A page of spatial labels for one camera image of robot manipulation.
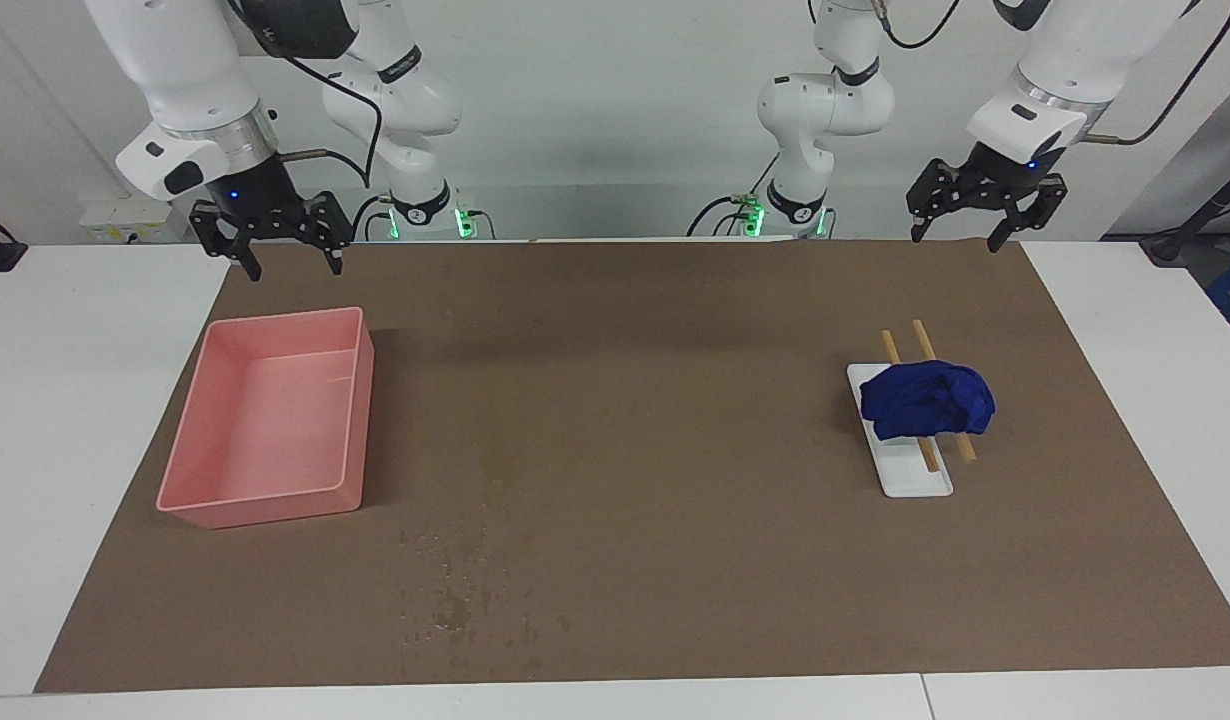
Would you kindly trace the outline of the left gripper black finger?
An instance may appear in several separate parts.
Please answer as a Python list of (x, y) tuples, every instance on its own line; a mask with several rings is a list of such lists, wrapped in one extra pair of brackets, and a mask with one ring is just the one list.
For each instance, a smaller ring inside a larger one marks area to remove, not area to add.
[(907, 191), (907, 208), (911, 214), (909, 238), (921, 242), (930, 224), (954, 210), (973, 209), (979, 196), (979, 169), (966, 162), (954, 167), (940, 158), (931, 159)]
[(1014, 233), (1041, 231), (1059, 208), (1068, 188), (1061, 174), (1046, 174), (1031, 193), (1025, 188), (996, 186), (989, 190), (993, 208), (1004, 217), (986, 238), (986, 250), (999, 252)]

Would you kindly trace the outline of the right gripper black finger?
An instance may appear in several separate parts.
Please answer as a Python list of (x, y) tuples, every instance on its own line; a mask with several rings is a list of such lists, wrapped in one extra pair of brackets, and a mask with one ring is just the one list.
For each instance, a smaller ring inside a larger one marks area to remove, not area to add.
[(235, 224), (214, 202), (196, 201), (189, 210), (189, 226), (208, 256), (228, 258), (240, 265), (250, 282), (260, 282), (262, 265), (251, 251), (257, 238), (253, 223)]
[(354, 234), (333, 192), (322, 191), (301, 202), (298, 242), (321, 251), (332, 274), (344, 273), (344, 249), (353, 242)]

